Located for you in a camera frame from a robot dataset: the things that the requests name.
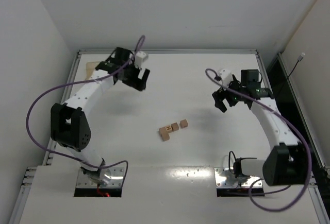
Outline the transparent orange plastic container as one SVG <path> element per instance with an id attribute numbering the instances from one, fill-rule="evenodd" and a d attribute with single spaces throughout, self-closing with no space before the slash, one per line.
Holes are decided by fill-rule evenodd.
<path id="1" fill-rule="evenodd" d="M 99 65 L 99 61 L 96 62 L 88 62 L 86 63 L 86 80 L 88 80 L 93 74 L 95 68 Z"/>

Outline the small wooden cube block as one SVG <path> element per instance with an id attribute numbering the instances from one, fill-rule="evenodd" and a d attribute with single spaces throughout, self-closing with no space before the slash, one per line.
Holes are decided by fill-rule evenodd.
<path id="1" fill-rule="evenodd" d="M 186 119 L 181 120 L 180 121 L 180 127 L 182 129 L 188 127 L 188 121 Z"/>

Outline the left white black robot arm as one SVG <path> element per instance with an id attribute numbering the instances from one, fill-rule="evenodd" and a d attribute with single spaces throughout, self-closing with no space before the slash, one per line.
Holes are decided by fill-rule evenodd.
<path id="1" fill-rule="evenodd" d="M 105 160 L 92 149 L 88 114 L 102 95 L 121 81 L 138 91 L 146 88 L 150 70 L 139 77 L 142 63 L 148 59 L 143 51 L 133 53 L 117 47 L 114 52 L 92 71 L 84 85 L 62 104 L 51 108 L 51 138 L 78 159 L 82 171 L 91 181 L 105 185 L 110 182 L 110 171 Z"/>

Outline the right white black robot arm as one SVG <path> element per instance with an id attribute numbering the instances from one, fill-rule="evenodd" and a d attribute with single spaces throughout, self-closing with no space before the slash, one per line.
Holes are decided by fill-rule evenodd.
<path id="1" fill-rule="evenodd" d="M 269 186 L 308 184 L 312 170 L 310 149 L 297 128 L 277 108 L 272 91 L 262 87 L 259 70 L 242 70 L 238 80 L 220 69 L 211 80 L 219 86 L 212 97 L 221 112 L 242 102 L 259 121 L 270 146 L 261 177 Z"/>

